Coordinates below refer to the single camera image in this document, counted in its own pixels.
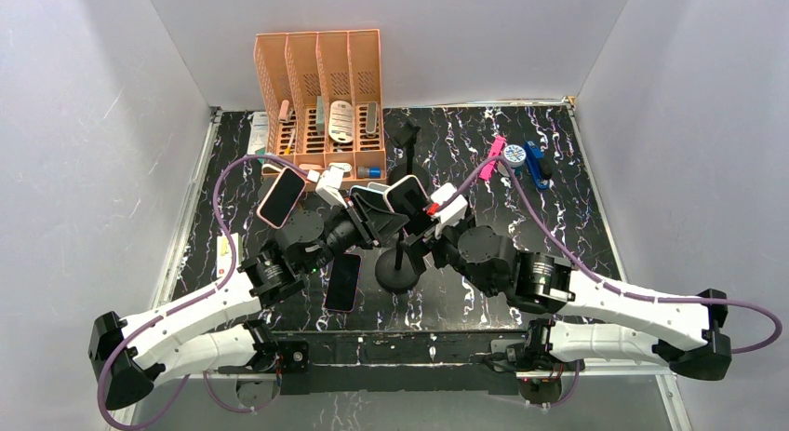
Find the black round-base phone stand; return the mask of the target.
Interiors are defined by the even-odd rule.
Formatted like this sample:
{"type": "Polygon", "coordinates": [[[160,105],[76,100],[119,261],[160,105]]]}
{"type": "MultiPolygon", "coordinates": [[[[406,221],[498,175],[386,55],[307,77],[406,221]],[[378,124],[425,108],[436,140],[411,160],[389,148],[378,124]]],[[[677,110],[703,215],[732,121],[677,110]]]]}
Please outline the black round-base phone stand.
{"type": "Polygon", "coordinates": [[[413,175],[419,180],[425,190],[432,188],[432,181],[427,170],[415,163],[415,145],[420,131],[421,127],[419,125],[407,120],[405,125],[392,136],[391,142],[394,147],[405,151],[406,161],[388,172],[388,185],[394,185],[407,175],[413,175]]]}

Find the magenta-edged black smartphone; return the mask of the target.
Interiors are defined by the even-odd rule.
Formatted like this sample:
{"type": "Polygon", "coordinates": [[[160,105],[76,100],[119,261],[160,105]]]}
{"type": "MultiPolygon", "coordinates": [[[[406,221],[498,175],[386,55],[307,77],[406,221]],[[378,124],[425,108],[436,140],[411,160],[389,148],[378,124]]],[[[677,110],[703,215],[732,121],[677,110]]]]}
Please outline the magenta-edged black smartphone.
{"type": "Polygon", "coordinates": [[[331,265],[324,307],[329,311],[349,313],[354,309],[362,259],[342,254],[331,265]]]}

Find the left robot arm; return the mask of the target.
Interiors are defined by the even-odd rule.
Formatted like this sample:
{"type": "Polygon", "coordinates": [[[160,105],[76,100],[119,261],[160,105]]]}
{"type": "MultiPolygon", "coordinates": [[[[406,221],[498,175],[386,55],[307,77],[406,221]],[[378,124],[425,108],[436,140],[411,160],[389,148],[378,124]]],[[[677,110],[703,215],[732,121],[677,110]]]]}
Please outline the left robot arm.
{"type": "Polygon", "coordinates": [[[303,290],[310,274],[347,249],[381,245],[406,225],[404,214],[379,209],[358,195],[327,217],[311,210],[291,213],[258,254],[241,262],[234,276],[210,283],[149,311],[94,320],[88,357],[105,411],[128,407],[169,380],[222,366],[267,371],[276,344],[251,326],[214,328],[247,317],[303,290]]]}

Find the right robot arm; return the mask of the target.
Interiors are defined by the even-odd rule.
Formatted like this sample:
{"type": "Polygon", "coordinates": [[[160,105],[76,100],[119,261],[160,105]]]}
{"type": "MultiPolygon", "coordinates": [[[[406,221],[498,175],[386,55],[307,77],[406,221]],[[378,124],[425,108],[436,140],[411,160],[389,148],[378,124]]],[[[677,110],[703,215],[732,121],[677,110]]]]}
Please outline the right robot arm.
{"type": "Polygon", "coordinates": [[[728,311],[723,292],[674,296],[591,273],[545,253],[523,251],[487,226],[410,236],[404,246],[417,273],[425,256],[450,266],[488,297],[534,315],[588,317],[588,324],[549,321],[524,344],[527,363],[549,369],[585,358],[632,360],[664,366],[686,378],[720,381],[732,361],[721,332],[728,311]]]}

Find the pink-cased tall smartphone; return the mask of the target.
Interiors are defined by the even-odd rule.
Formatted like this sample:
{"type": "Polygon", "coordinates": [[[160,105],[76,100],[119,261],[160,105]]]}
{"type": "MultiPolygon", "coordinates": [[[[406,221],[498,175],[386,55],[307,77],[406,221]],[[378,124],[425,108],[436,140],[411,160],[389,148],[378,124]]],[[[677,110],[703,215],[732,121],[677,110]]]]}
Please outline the pink-cased tall smartphone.
{"type": "Polygon", "coordinates": [[[426,212],[432,201],[416,176],[407,175],[392,184],[383,192],[383,200],[391,212],[408,217],[401,228],[406,235],[424,236],[433,228],[434,221],[426,212]]]}

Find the black tall phone stand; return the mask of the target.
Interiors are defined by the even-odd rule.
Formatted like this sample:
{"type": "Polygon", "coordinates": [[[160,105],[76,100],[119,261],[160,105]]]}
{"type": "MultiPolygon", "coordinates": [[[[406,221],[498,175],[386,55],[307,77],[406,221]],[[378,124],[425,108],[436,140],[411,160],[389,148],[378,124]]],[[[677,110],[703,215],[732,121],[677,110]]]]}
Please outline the black tall phone stand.
{"type": "Polygon", "coordinates": [[[385,250],[375,264],[378,285],[394,295],[412,290],[420,279],[403,248],[404,238],[403,232],[400,232],[395,245],[385,250]]]}

